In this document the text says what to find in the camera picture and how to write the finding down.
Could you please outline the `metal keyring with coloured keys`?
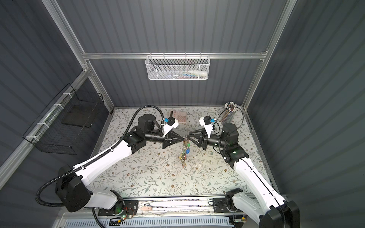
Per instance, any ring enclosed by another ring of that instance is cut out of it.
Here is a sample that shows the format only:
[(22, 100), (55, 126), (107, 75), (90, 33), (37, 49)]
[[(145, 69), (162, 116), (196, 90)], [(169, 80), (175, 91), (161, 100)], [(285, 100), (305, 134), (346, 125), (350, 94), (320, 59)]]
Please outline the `metal keyring with coloured keys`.
[(190, 140), (187, 137), (185, 137), (183, 140), (182, 152), (179, 157), (183, 169), (186, 168), (186, 159), (189, 153), (190, 153)]

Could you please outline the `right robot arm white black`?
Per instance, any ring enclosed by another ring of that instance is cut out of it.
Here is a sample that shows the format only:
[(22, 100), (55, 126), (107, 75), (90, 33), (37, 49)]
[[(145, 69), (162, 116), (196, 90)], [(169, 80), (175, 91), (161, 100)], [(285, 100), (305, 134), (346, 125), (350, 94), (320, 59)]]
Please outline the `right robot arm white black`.
[(299, 228), (300, 210), (294, 201), (287, 201), (266, 181), (239, 145), (236, 125), (226, 123), (220, 135), (212, 133), (213, 125), (204, 125), (187, 136), (196, 146), (206, 150), (217, 147), (226, 163), (246, 182), (256, 199), (236, 188), (226, 192), (226, 205), (231, 211), (242, 211), (260, 228)]

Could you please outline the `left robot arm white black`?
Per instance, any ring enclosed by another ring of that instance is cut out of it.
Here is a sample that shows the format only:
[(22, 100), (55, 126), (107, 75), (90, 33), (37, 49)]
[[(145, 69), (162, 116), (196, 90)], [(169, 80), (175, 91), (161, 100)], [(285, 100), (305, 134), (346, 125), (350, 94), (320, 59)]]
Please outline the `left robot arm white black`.
[(75, 171), (75, 174), (56, 182), (57, 196), (69, 212), (76, 212), (82, 208), (110, 210), (122, 199), (121, 196), (114, 190), (99, 191), (90, 187), (92, 181), (120, 160), (143, 148), (147, 142), (162, 143), (163, 148), (182, 142), (184, 138), (173, 131), (178, 125), (178, 120), (172, 116), (159, 124), (154, 115), (142, 115), (137, 126), (102, 153), (72, 168), (61, 168), (60, 175), (68, 171)]

